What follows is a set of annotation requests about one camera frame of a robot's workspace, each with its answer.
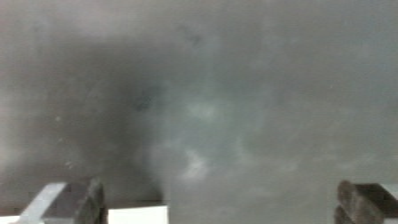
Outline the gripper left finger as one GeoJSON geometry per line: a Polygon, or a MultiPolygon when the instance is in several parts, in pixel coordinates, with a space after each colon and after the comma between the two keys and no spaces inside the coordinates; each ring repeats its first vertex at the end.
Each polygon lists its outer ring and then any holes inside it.
{"type": "Polygon", "coordinates": [[[48,183],[16,224],[109,224],[104,184],[96,178],[48,183]]]}

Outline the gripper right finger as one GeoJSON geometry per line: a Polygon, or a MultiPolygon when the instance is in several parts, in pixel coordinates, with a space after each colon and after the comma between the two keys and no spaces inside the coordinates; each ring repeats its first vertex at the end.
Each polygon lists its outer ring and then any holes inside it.
{"type": "Polygon", "coordinates": [[[338,185],[335,224],[398,224],[398,184],[338,185]]]}

